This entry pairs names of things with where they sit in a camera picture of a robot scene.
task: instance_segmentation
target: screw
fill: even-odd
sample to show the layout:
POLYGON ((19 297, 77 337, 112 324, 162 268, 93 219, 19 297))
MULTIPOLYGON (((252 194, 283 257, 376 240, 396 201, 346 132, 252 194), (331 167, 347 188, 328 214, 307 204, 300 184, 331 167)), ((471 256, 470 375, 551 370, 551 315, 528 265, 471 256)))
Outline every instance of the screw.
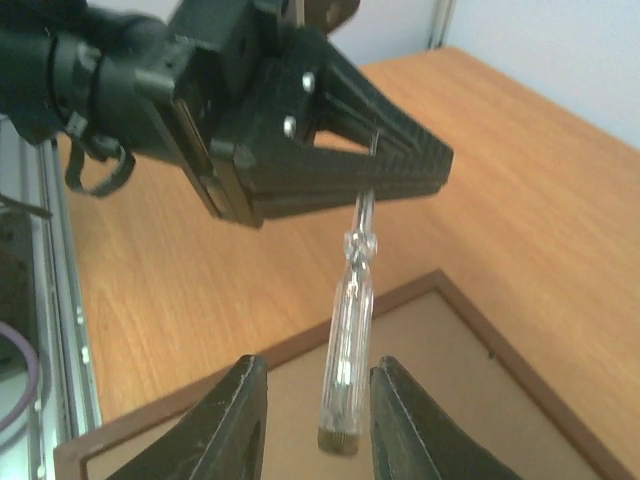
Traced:
POLYGON ((282 129, 284 130, 284 134, 287 137, 292 138, 296 134, 296 119, 291 115, 287 116, 284 119, 284 125, 282 129))
POLYGON ((316 77, 313 73, 307 72, 302 75, 302 88, 307 93, 313 93, 316 88, 316 77))

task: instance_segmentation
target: transparent screwdriver handle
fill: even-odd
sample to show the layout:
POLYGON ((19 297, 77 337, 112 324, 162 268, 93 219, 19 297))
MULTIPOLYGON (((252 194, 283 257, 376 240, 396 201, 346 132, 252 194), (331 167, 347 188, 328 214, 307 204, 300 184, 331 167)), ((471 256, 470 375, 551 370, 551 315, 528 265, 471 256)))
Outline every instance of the transparent screwdriver handle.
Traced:
POLYGON ((345 234, 347 267, 338 283, 331 320, 318 446, 340 455, 355 454, 362 433, 373 312, 370 263, 377 249, 373 207, 373 191, 359 195, 353 229, 345 234))

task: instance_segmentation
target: beige board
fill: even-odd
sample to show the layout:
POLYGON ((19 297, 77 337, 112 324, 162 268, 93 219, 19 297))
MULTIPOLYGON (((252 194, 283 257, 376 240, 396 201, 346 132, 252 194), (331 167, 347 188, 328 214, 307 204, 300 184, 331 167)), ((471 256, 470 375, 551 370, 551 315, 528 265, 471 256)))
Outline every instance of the beige board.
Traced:
MULTIPOLYGON (((392 355, 478 443, 528 480, 599 478, 437 291, 374 321, 372 366, 392 355)), ((341 459, 316 446, 326 346, 269 373, 263 480, 372 479, 368 428, 359 453, 341 459)), ((167 432, 172 419, 88 461, 102 480, 167 432)))

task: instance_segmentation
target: white wall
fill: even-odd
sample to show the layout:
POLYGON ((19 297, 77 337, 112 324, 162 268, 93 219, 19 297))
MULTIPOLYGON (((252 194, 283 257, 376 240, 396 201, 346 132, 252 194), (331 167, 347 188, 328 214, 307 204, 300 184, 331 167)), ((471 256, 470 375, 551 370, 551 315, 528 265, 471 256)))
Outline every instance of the white wall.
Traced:
MULTIPOLYGON (((136 10, 168 20, 178 0, 89 0, 92 5, 136 10)), ((364 64, 424 50, 434 0, 361 0, 332 41, 352 62, 364 64)))
POLYGON ((640 149, 639 0, 458 0, 446 43, 640 149))

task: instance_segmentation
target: wooden tabletop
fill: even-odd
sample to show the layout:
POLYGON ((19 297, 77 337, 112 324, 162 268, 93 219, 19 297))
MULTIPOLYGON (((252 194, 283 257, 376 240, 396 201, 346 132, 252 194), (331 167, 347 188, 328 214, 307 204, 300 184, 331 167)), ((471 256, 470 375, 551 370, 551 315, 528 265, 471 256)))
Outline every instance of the wooden tabletop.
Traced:
MULTIPOLYGON (((378 205, 377 291, 443 269, 640 475, 640 152, 455 49, 365 71, 455 150, 439 195, 378 205)), ((256 232, 144 159, 69 199, 106 421, 330 315, 352 209, 256 232)))

